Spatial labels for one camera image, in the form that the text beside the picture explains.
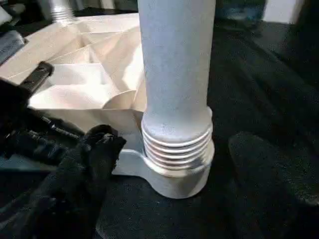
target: black cloth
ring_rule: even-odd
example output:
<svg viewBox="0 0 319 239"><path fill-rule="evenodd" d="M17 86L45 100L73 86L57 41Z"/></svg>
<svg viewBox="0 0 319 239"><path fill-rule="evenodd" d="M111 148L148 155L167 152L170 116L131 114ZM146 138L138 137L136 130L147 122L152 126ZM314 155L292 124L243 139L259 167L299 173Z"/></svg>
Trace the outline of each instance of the black cloth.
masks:
<svg viewBox="0 0 319 239"><path fill-rule="evenodd" d="M317 109L303 108L304 102L318 106L319 42L314 31L275 23L214 29L207 101L216 152L206 187L195 197L172 200L144 179L113 177L104 204L109 238L238 238L224 202L235 175L229 138L247 131L290 154L315 155L318 149L317 132L308 124L317 119ZM19 177L0 175L7 200L18 194ZM30 183L41 179L37 174L23 177L23 184L27 178Z"/></svg>

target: dark surface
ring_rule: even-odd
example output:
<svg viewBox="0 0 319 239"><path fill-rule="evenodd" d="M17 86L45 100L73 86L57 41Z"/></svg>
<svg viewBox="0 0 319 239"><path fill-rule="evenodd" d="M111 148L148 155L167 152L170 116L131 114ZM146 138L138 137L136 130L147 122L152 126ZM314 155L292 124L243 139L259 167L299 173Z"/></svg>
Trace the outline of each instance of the dark surface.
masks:
<svg viewBox="0 0 319 239"><path fill-rule="evenodd" d="M317 119L317 109L304 108L311 99L301 94L316 94L319 87L315 34L314 28L274 23L261 23L251 31L215 28L208 105L214 112L216 153L207 186L193 198L171 200L143 179L113 177L104 210L109 238L238 238L224 203L225 187L234 175L229 138L247 131L291 155L311 156L319 148L317 129L307 124L309 117ZM1 205L42 178L1 174Z"/></svg>

